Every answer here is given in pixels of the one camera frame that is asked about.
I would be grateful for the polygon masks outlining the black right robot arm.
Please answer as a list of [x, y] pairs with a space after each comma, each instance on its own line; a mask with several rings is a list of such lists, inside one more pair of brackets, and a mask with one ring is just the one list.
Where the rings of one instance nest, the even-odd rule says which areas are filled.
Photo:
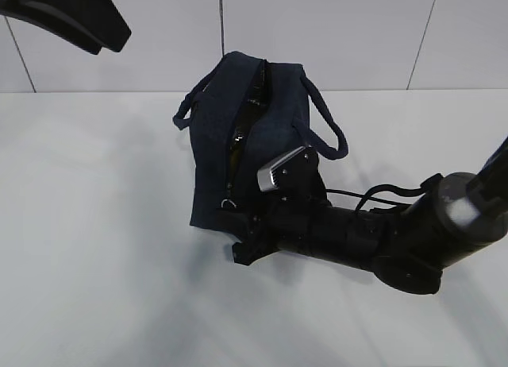
[[507, 233], [507, 147], [500, 145], [476, 174], [436, 174], [417, 189], [380, 184], [362, 202], [389, 191], [411, 204], [365, 210], [334, 207], [311, 147], [284, 153], [258, 171], [261, 193], [221, 216], [240, 227], [233, 259], [241, 265], [279, 251], [373, 273], [415, 295], [436, 293], [443, 271]]

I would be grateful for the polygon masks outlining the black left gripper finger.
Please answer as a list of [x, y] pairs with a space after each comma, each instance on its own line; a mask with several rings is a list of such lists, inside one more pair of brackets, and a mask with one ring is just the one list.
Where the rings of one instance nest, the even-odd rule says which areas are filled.
[[28, 14], [23, 12], [19, 13], [7, 9], [1, 9], [1, 15], [35, 25], [43, 30], [57, 35], [58, 37], [92, 55], [98, 55], [102, 49], [102, 46], [97, 41], [94, 41], [85, 33], [50, 15], [40, 14], [38, 12]]
[[58, 18], [112, 52], [120, 52], [131, 36], [112, 0], [1, 0], [1, 9]]

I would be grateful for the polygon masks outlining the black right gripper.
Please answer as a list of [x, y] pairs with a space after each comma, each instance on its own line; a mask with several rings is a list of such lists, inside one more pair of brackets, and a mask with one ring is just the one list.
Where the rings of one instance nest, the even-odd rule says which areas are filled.
[[283, 250], [292, 240], [304, 239], [312, 215], [328, 207], [329, 200], [322, 197], [269, 195], [238, 207], [224, 203], [217, 218], [223, 229], [237, 238], [232, 245], [233, 261], [251, 265]]

